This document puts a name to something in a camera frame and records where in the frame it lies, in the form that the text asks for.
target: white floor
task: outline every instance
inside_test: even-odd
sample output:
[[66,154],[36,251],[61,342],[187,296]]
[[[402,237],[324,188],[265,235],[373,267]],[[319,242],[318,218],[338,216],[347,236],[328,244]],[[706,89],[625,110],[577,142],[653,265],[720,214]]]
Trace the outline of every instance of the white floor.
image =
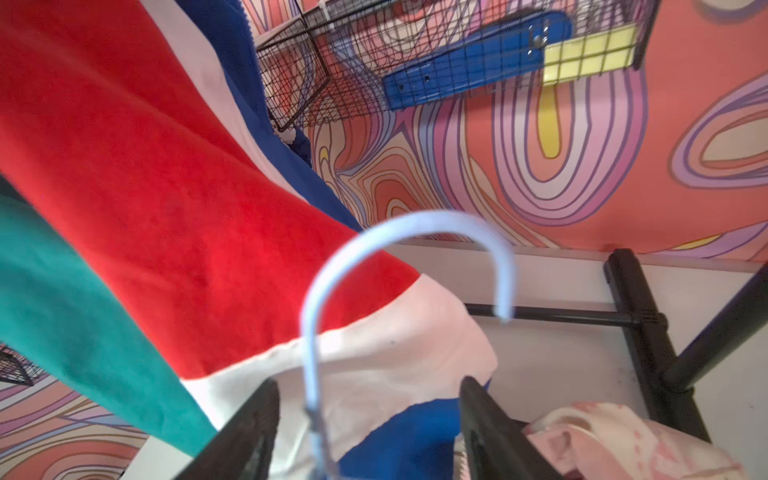
[[[398,245],[390,252],[432,276],[468,303],[493,303],[488,255],[474,250]],[[517,304],[612,310],[602,265],[594,260],[518,257]],[[749,273],[644,266],[677,351],[750,278]],[[499,358],[490,392],[513,418],[532,420],[577,401],[625,403],[645,416],[637,379],[619,329],[478,318]],[[768,329],[697,384],[697,403],[713,441],[755,478],[768,478]],[[159,440],[142,448],[124,480],[167,480],[189,458]]]

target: yellow label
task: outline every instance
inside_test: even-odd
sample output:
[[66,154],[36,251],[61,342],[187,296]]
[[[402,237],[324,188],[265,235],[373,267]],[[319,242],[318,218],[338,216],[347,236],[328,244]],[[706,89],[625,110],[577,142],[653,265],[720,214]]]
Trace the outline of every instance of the yellow label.
[[544,85],[575,80],[632,65],[634,23],[547,45],[544,49]]

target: hanger hook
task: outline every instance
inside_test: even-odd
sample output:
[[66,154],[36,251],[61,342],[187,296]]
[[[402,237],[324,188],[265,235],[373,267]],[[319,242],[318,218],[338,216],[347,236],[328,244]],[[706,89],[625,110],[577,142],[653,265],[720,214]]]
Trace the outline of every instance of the hanger hook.
[[310,436],[316,459],[314,475],[325,473],[330,480],[340,478],[338,465],[330,454],[326,426],[321,413],[316,337],[323,307],[346,274],[367,257],[400,240],[427,233],[459,233],[489,250],[496,270],[494,313],[505,323],[512,318],[512,300],[515,298],[515,259],[512,248],[507,239],[480,218],[455,211],[421,211],[380,223],[343,245],[315,276],[301,309],[306,411],[310,416]]

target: wire mesh basket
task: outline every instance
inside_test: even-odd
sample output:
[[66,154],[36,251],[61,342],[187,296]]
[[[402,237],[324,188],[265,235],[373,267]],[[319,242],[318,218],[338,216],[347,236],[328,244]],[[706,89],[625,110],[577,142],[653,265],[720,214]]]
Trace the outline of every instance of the wire mesh basket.
[[0,343],[0,382],[33,386],[45,372],[21,353]]
[[659,1],[331,0],[257,46],[267,107],[283,131],[639,68]]

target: black metal frame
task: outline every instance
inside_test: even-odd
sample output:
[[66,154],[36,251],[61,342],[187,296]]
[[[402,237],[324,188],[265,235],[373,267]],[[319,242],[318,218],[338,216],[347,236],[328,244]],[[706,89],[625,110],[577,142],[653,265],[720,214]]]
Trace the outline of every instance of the black metal frame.
[[[584,61],[590,57],[603,57],[603,65],[599,72],[587,74],[603,74],[605,70],[606,55],[617,51],[625,51],[627,55],[633,55],[632,67],[639,70],[642,67],[650,34],[659,12],[661,0],[574,0],[567,7],[553,9],[550,0],[528,0],[527,2],[509,2],[509,5],[482,4],[480,2],[463,2],[461,5],[443,5],[437,0],[329,0],[325,10],[313,8],[305,12],[298,2],[294,0],[298,15],[296,21],[284,25],[274,36],[261,45],[257,45],[257,57],[262,70],[264,88],[266,92],[267,109],[278,131],[285,131],[295,126],[311,126],[324,124],[331,121],[353,118],[380,111],[396,111],[413,104],[422,104],[431,100],[419,99],[416,101],[412,93],[406,90],[401,96],[406,100],[409,95],[412,102],[402,100],[395,95],[395,104],[388,103],[384,78],[388,78],[397,71],[413,68],[415,61],[425,61],[430,55],[439,51],[438,60],[431,61],[429,70],[440,78],[453,78],[454,84],[464,85],[465,77],[471,74],[473,87],[464,85],[453,91],[445,87],[440,98],[453,95],[470,95],[477,92],[498,91],[503,88],[520,88],[526,85],[545,84],[543,70],[545,66],[558,65],[557,79],[555,83],[571,81],[573,78],[561,77],[561,65],[573,61],[570,58],[561,57],[554,63],[542,64],[535,70],[531,70],[523,59],[531,56],[534,51],[544,51],[548,43],[547,31],[552,35],[557,31],[557,23],[564,21],[550,19],[546,22],[543,36],[534,35],[533,24],[523,22],[518,26],[509,23],[511,18],[517,15],[526,16],[532,12],[563,12],[571,19],[574,38],[582,38],[586,35],[600,31],[610,31],[622,25],[636,24],[637,34],[629,47],[622,46],[617,50],[605,49],[596,53],[585,53],[582,47],[581,57],[578,59],[579,72],[577,79],[582,77]],[[403,12],[410,12],[416,7],[423,8],[425,14],[419,21],[412,23],[393,23],[395,18],[401,18]],[[426,21],[430,17],[438,18],[451,12],[451,22],[467,21],[466,36],[461,39],[453,38],[441,27],[426,22],[424,26],[421,20]],[[503,75],[495,74],[495,60],[488,60],[487,78],[477,80],[478,66],[476,54],[468,53],[468,45],[490,45],[501,36],[488,30],[494,22],[485,23],[483,18],[500,18],[509,23],[506,27],[517,31],[521,37],[528,36],[530,40],[519,45],[519,48],[500,48],[499,58],[504,58],[505,65],[518,62],[518,68],[510,70]],[[377,35],[384,35],[386,45],[379,45]],[[451,48],[439,42],[440,38],[451,36]],[[429,48],[414,46],[419,38],[426,38]],[[360,48],[366,52],[365,61],[357,58],[352,61],[345,55],[339,56],[336,50]],[[494,57],[489,49],[483,55],[487,58]],[[450,51],[463,52],[463,62],[452,60],[448,55]],[[471,64],[468,59],[475,59]],[[419,75],[398,77],[400,90],[415,82],[422,81]],[[429,82],[430,74],[425,74],[423,81]]]
[[0,382],[33,386],[43,374],[42,368],[11,347],[0,343]]
[[[604,265],[616,312],[519,306],[515,318],[619,326],[624,331],[651,420],[709,442],[694,401],[694,383],[768,323],[768,264],[676,356],[640,262],[615,250]],[[492,306],[467,304],[470,315],[493,316]]]

